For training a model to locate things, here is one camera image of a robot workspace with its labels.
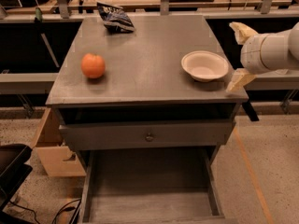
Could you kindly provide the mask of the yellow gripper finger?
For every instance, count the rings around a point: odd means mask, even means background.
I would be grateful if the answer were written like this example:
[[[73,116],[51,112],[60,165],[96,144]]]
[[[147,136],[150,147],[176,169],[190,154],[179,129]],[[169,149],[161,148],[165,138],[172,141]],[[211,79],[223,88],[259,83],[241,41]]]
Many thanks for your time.
[[[247,26],[242,22],[230,22],[230,28],[235,33],[235,41],[238,45],[245,45],[253,36],[257,35],[258,32]]]
[[[249,72],[246,68],[238,68],[233,73],[226,90],[239,91],[248,85],[254,78],[256,78],[256,76]]]

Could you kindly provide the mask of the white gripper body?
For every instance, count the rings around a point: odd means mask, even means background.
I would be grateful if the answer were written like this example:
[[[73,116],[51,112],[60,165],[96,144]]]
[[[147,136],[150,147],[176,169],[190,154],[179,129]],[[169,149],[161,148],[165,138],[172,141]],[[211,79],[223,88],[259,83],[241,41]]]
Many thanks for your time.
[[[243,45],[240,61],[252,74],[299,69],[299,29],[257,34]]]

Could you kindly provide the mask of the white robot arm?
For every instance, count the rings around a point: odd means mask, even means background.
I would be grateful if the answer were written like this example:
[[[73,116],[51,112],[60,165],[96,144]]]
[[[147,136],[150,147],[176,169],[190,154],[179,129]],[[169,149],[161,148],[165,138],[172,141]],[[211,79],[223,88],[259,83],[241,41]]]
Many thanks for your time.
[[[229,24],[235,40],[242,46],[240,62],[226,90],[238,91],[257,75],[277,70],[299,69],[299,22],[291,29],[278,33],[259,34],[242,22]]]

